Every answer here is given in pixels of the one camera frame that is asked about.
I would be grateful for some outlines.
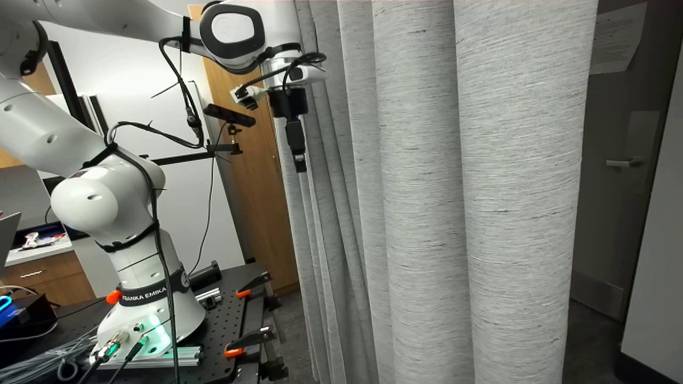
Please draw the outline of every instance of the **white wall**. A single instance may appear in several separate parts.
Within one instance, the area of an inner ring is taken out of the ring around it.
[[[156,128],[192,138],[190,128],[187,125],[187,108],[181,104],[179,87],[152,98],[176,82],[176,76],[159,54],[156,43],[102,35],[63,26],[47,26],[47,31],[51,40],[60,43],[80,94],[99,96],[110,125],[120,120],[155,120]],[[198,84],[198,96],[209,100],[212,94],[203,59],[183,56],[181,62],[187,81],[194,81]],[[118,135],[118,143],[135,154],[150,154],[152,158],[192,151],[138,129],[121,129]],[[177,254],[187,267],[194,264],[206,227],[209,168],[212,160],[165,168],[166,189],[160,195],[160,219],[172,232]],[[219,260],[225,268],[244,264],[242,244],[238,240],[234,214],[226,202],[219,166],[214,175],[212,231],[202,267],[209,264],[209,260]]]
[[[683,381],[683,56],[670,98],[624,352]]]

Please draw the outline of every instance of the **door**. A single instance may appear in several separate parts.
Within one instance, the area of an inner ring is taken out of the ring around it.
[[[602,0],[600,13],[640,3]],[[572,297],[624,319],[683,34],[683,1],[649,0],[624,72],[592,74]]]

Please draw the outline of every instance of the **wire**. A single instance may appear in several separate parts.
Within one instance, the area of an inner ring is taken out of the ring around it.
[[[143,350],[146,342],[138,342],[130,352],[126,353],[125,362],[114,370],[110,384],[114,384],[120,374],[126,369],[126,365]]]
[[[196,143],[190,143],[190,141],[187,141],[187,138],[179,138],[179,136],[174,136],[174,135],[166,135],[166,132],[155,128],[152,122],[150,122],[150,123],[139,123],[139,122],[126,122],[126,120],[125,120],[125,122],[118,122],[118,123],[110,129],[110,135],[107,135],[107,145],[116,143],[116,132],[118,132],[120,128],[126,128],[126,125],[129,125],[129,128],[138,128],[138,129],[146,129],[146,132],[152,132],[152,135],[159,135],[159,136],[165,136],[165,138],[170,138],[170,141],[174,141],[174,143],[177,143],[177,145],[190,146],[190,150],[203,146],[203,135],[196,136]]]
[[[279,74],[279,72],[285,72],[285,70],[291,70],[291,66],[285,66],[285,68],[278,68],[278,70],[267,72],[267,74],[263,74],[263,76],[256,76],[256,78],[244,82],[240,90],[245,90],[248,84],[254,84],[254,82],[260,82],[260,81],[266,81],[266,78],[272,78],[272,76],[276,76],[276,74]]]
[[[27,290],[30,295],[38,295],[38,290],[30,288],[30,286],[0,286],[0,290]]]
[[[225,125],[219,129],[215,143],[220,143],[222,132],[225,132],[226,125],[228,125],[228,123],[225,123]],[[212,214],[214,214],[214,208],[212,208],[212,205],[214,205],[214,173],[215,173],[215,158],[212,158],[212,182],[209,182],[209,195],[208,195],[208,223],[206,223],[206,232],[203,232],[202,242],[198,242],[196,260],[194,260],[194,264],[192,264],[192,268],[190,268],[189,274],[192,274],[194,268],[198,267],[198,263],[202,263],[202,258],[203,258],[203,251],[206,251],[208,234],[209,234],[209,227],[212,227]]]
[[[174,352],[174,374],[176,374],[176,381],[179,381],[179,365],[177,365],[177,327],[176,327],[176,303],[174,303],[174,286],[172,286],[172,273],[170,273],[170,263],[165,255],[165,247],[163,247],[163,236],[160,236],[160,227],[159,227],[159,201],[156,201],[156,187],[155,182],[150,177],[150,173],[135,160],[130,158],[126,151],[116,151],[121,160],[126,160],[129,163],[133,163],[146,179],[148,185],[148,193],[150,193],[150,202],[152,202],[152,219],[156,223],[155,231],[155,242],[163,263],[163,271],[165,271],[165,281],[166,281],[166,301],[170,301],[170,317],[172,317],[172,352]]]
[[[60,381],[71,381],[77,376],[77,370],[64,370],[64,365],[75,365],[75,359],[95,345],[95,339],[93,339],[95,331],[97,327],[86,331],[72,342],[66,342],[43,353],[37,353],[33,359],[27,359],[0,369],[0,381],[2,384],[24,384],[24,381],[40,381],[40,379],[45,381],[45,376],[50,374],[59,374]]]
[[[0,339],[0,344],[21,344],[21,342],[33,342],[33,339],[43,339],[50,332],[53,332],[59,327],[60,327],[60,321],[51,323],[45,332],[28,334],[28,336]]]
[[[87,381],[87,378],[102,365],[105,359],[97,355],[97,361],[87,366],[87,370],[82,376],[80,384]]]
[[[289,90],[287,81],[291,78],[294,68],[300,68],[304,64],[305,66],[322,64],[325,59],[326,59],[326,56],[321,51],[308,51],[308,54],[300,56],[292,64],[287,66],[287,72],[282,76],[279,87],[289,94],[291,90]]]
[[[150,260],[150,258],[156,258],[156,254],[148,254],[146,258],[139,258],[139,260],[135,260],[135,263],[130,263],[130,264],[125,264],[125,267],[118,268],[116,273],[121,273],[121,271],[126,271],[126,268],[130,268],[130,267],[138,267],[138,264],[141,264],[141,263],[146,263],[146,260]]]
[[[196,110],[196,104],[194,104],[194,98],[181,76],[181,72],[176,68],[174,59],[170,57],[166,54],[166,44],[170,43],[176,43],[176,40],[181,40],[179,35],[174,35],[174,39],[163,39],[159,40],[159,51],[163,54],[165,62],[170,64],[170,68],[174,70],[176,78],[177,78],[177,84],[181,90],[181,96],[183,96],[183,103],[187,103],[187,112],[189,112],[189,125],[194,129],[196,138],[203,143],[206,141],[206,135],[202,129],[202,120],[198,120],[198,110]]]
[[[72,308],[72,311],[60,315],[60,319],[63,319],[63,317],[69,317],[69,315],[75,315],[75,313],[82,313],[82,311],[86,311],[86,308],[89,308],[89,306],[95,306],[95,304],[99,304],[99,303],[102,303],[102,301],[93,301],[93,303],[87,303],[86,306]]]
[[[183,72],[183,51],[181,51],[181,49],[177,49],[177,72]],[[163,96],[163,94],[172,92],[174,87],[177,87],[177,81],[176,81],[176,82],[172,82],[170,87],[165,87],[165,90],[160,90],[160,92],[152,94],[152,98],[159,98],[159,96]]]
[[[47,205],[47,208],[45,208],[43,223],[47,223],[50,214],[51,214],[51,205]]]

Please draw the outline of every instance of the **workbench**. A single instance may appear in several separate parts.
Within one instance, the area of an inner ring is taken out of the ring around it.
[[[236,290],[240,290],[244,283],[260,274],[263,271],[256,264],[244,264],[236,268],[222,271],[222,280],[219,283],[212,283],[203,290],[209,290],[219,286],[222,290],[222,303],[220,306],[226,308],[228,317],[222,319],[222,323],[206,321],[203,329],[198,331],[198,336],[194,336],[194,345],[202,344],[203,347],[203,359],[198,366],[181,366],[181,381],[183,384],[202,384],[202,381],[236,381],[236,384],[259,384],[259,362],[236,362],[236,361],[225,361],[222,350],[234,342],[234,336],[242,336],[244,332],[259,331],[263,327],[266,317],[266,297],[254,295],[248,301],[238,301]],[[30,345],[19,345],[14,353],[15,361],[24,361],[30,355],[37,355],[45,350],[51,350],[56,345],[63,345],[95,327],[102,319],[107,313],[107,304],[93,304],[87,308],[80,306],[66,306],[60,308],[60,327],[50,334],[38,342],[33,342]],[[250,345],[245,347],[248,353],[266,353],[267,347],[263,345]],[[99,370],[87,379],[89,384],[99,381],[110,381],[114,370]],[[172,369],[126,369],[120,379],[120,384],[165,384],[174,381],[174,366]]]

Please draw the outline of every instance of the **black cable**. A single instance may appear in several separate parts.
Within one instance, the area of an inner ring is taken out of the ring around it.
[[[203,146],[203,135],[196,136],[196,143],[190,143],[190,141],[187,141],[187,138],[166,135],[166,132],[155,128],[152,123],[139,123],[139,122],[126,122],[126,120],[125,120],[125,122],[118,122],[118,123],[110,129],[110,135],[107,135],[107,145],[111,145],[111,143],[116,141],[116,132],[118,132],[120,128],[126,128],[126,125],[129,125],[129,128],[138,128],[138,129],[146,129],[146,132],[152,132],[152,135],[159,135],[159,136],[165,136],[165,138],[170,138],[170,141],[174,141],[174,143],[177,143],[177,145],[190,146],[190,150]]]
[[[33,288],[33,286],[2,286],[2,283],[0,283],[0,290],[6,290],[9,297],[14,297],[14,295],[19,292],[19,290],[30,292],[30,295],[40,295],[40,292],[38,292],[37,288]],[[51,301],[51,299],[47,299],[47,297],[45,297],[45,301],[47,301],[51,306],[56,306],[56,308],[63,306],[60,303],[56,303],[56,301]]]
[[[33,339],[43,339],[47,336],[50,332],[53,332],[56,329],[60,327],[60,319],[53,321],[47,331],[43,332],[35,332],[35,334],[27,334],[27,336],[6,336],[6,339],[0,339],[0,344],[21,344],[21,342],[33,342]]]
[[[121,273],[121,271],[126,271],[126,268],[130,268],[130,267],[138,267],[138,264],[141,264],[141,263],[146,263],[146,260],[150,260],[150,258],[155,258],[155,255],[156,255],[156,254],[148,254],[146,258],[135,260],[135,263],[118,268],[116,273]]]
[[[181,49],[177,49],[177,72],[179,72],[179,74],[183,72],[183,51],[181,51]],[[172,82],[170,87],[165,87],[165,90],[160,90],[160,92],[152,94],[152,98],[159,98],[159,96],[163,96],[163,94],[172,92],[174,87],[177,87],[177,81],[176,81],[176,82]]]
[[[179,365],[177,365],[177,327],[176,327],[176,303],[174,303],[174,286],[172,286],[172,271],[170,271],[170,263],[165,255],[165,247],[163,247],[163,234],[159,227],[159,201],[156,201],[156,187],[155,182],[150,177],[150,173],[146,170],[146,166],[141,166],[135,158],[130,158],[126,151],[116,151],[125,161],[133,163],[146,179],[148,192],[150,192],[150,205],[152,205],[152,219],[156,223],[155,231],[155,242],[163,263],[163,271],[165,271],[165,281],[166,281],[166,301],[170,301],[170,317],[172,317],[172,352],[174,352],[174,374],[176,374],[176,381],[179,384]]]
[[[267,74],[263,74],[263,76],[256,76],[256,78],[244,82],[240,90],[245,90],[248,84],[254,84],[254,82],[260,82],[260,81],[266,81],[266,78],[272,78],[272,76],[276,76],[276,74],[279,74],[279,72],[285,72],[285,70],[291,70],[291,66],[285,66],[285,68],[278,68],[278,70],[267,72]]]
[[[183,76],[179,74],[179,70],[176,68],[174,59],[170,57],[166,54],[166,44],[170,43],[176,43],[176,40],[181,40],[179,35],[174,35],[174,39],[163,39],[159,40],[159,51],[163,54],[165,62],[170,64],[170,68],[174,70],[176,78],[177,78],[177,84],[181,90],[181,96],[183,96],[183,103],[187,103],[187,112],[189,112],[189,125],[194,129],[194,135],[202,138],[202,143],[206,141],[203,138],[203,129],[202,129],[202,120],[198,120],[198,108],[194,104],[194,98],[183,81]]]
[[[114,384],[114,381],[120,378],[120,374],[121,374],[121,370],[126,369],[126,365],[138,355],[138,352],[143,350],[143,345],[146,345],[143,342],[138,342],[138,344],[130,347],[130,352],[126,353],[125,362],[114,370],[110,384]]]
[[[95,304],[99,304],[99,303],[102,303],[102,301],[93,301],[93,303],[87,303],[87,304],[84,304],[84,306],[80,306],[80,308],[72,308],[72,311],[60,315],[59,319],[64,319],[64,317],[75,315],[75,313],[82,313],[82,311],[86,311],[86,308],[89,308],[89,306],[95,306]]]
[[[102,365],[105,359],[97,355],[97,361],[87,366],[87,370],[82,376],[82,379],[77,384],[86,384],[87,378],[99,370],[99,366]]]
[[[226,125],[228,125],[228,123],[225,123],[225,125],[219,129],[219,138],[215,138],[219,145],[220,145],[220,138],[222,138],[222,132],[225,132]],[[212,214],[214,214],[214,208],[212,208],[212,202],[214,202],[214,173],[215,173],[215,158],[212,158],[212,182],[209,182],[209,195],[208,195],[208,223],[206,223],[206,232],[203,232],[202,242],[198,242],[196,260],[194,260],[194,264],[192,264],[192,268],[190,268],[189,274],[192,274],[194,268],[198,267],[198,263],[202,263],[202,258],[203,258],[203,251],[206,251],[208,234],[209,234],[209,227],[212,227]]]
[[[289,76],[292,74],[292,70],[300,68],[302,64],[315,66],[315,64],[322,64],[325,59],[326,59],[326,56],[321,54],[321,51],[308,51],[308,54],[294,57],[294,62],[285,68],[287,72],[285,72],[285,76],[282,76],[279,87],[282,87],[285,92],[289,92],[287,81],[289,81]]]
[[[267,56],[259,56],[254,62],[250,62],[248,66],[244,66],[244,68],[228,68],[226,64],[222,64],[220,59],[215,59],[215,57],[212,57],[212,62],[215,64],[215,66],[220,66],[222,70],[226,70],[226,72],[230,72],[230,74],[248,74],[248,72],[252,72],[256,66],[260,66],[263,62],[267,59]]]
[[[50,214],[51,214],[51,205],[47,205],[47,208],[45,208],[43,223],[47,223]]]

